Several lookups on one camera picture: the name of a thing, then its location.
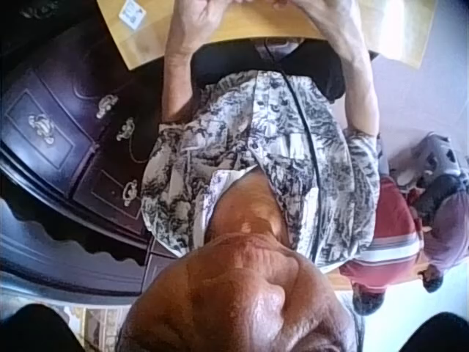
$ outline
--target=dark wooden dresser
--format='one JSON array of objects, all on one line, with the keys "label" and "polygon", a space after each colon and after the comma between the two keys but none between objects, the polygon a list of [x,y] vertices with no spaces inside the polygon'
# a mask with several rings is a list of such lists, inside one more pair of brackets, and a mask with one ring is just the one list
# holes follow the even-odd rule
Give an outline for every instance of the dark wooden dresser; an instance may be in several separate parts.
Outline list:
[{"label": "dark wooden dresser", "polygon": [[[2,189],[4,273],[90,297],[135,298],[174,259],[140,211],[161,84],[161,61],[128,71],[97,9],[2,72],[0,168],[11,189],[25,191],[18,204]],[[29,215],[17,219],[15,209]],[[69,238],[41,226],[54,217],[75,236],[63,250]],[[96,241],[81,242],[84,232]],[[107,244],[94,249],[97,241]],[[103,255],[114,248],[119,259]],[[109,275],[115,285],[102,279]]]}]

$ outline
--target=black and white patterned shirt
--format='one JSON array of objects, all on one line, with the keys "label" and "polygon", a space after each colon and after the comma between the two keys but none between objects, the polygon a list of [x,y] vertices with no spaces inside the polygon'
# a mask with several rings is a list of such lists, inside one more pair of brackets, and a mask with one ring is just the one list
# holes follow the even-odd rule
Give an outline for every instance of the black and white patterned shirt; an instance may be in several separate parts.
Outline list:
[{"label": "black and white patterned shirt", "polygon": [[256,166],[270,181],[292,249],[316,264],[342,263],[373,238],[379,193],[376,139],[342,132],[307,77],[289,77],[314,140],[322,189],[322,234],[316,229],[317,179],[293,97],[280,73],[237,73],[206,87],[194,120],[160,125],[142,182],[148,230],[181,257],[204,245],[215,204]]}]

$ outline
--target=red striped shirt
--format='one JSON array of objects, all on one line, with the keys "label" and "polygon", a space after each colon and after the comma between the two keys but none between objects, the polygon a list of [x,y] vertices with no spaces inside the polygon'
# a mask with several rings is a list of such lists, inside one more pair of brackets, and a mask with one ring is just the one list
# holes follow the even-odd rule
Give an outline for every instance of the red striped shirt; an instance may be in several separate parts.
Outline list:
[{"label": "red striped shirt", "polygon": [[389,177],[380,185],[374,238],[365,252],[340,267],[340,273],[369,292],[384,292],[412,270],[421,241],[399,189]]}]

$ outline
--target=white label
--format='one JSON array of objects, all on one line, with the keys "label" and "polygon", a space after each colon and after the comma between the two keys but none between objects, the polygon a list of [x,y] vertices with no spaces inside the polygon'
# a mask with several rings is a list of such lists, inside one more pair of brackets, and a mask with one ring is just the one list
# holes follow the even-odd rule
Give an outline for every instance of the white label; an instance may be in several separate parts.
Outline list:
[{"label": "white label", "polygon": [[147,11],[134,0],[126,0],[124,7],[120,11],[119,18],[135,31],[146,14]]}]

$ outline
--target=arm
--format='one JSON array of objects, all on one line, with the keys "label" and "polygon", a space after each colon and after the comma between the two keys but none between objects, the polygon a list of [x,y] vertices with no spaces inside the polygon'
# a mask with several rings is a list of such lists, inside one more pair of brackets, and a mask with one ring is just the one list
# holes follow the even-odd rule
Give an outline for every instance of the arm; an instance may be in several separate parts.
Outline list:
[{"label": "arm", "polygon": [[185,122],[193,105],[191,56],[167,56],[164,61],[162,122]]},{"label": "arm", "polygon": [[380,124],[372,66],[361,31],[356,0],[292,0],[319,29],[341,58],[345,113],[349,126],[377,136]]},{"label": "arm", "polygon": [[232,0],[176,0],[164,61],[163,122],[186,122],[193,105],[191,60]]}]

